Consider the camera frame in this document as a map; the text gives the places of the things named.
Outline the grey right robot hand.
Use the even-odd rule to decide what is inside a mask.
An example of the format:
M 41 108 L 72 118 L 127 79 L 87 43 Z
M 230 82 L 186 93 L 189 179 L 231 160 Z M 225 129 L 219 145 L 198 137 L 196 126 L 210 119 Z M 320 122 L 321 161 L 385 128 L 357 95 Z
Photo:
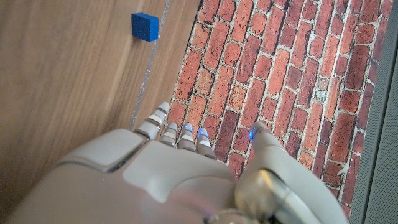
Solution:
M 115 129 L 63 157 L 8 223 L 346 223 L 330 190 L 262 123 L 236 179 L 205 128 L 170 123 L 161 103 L 135 130 Z

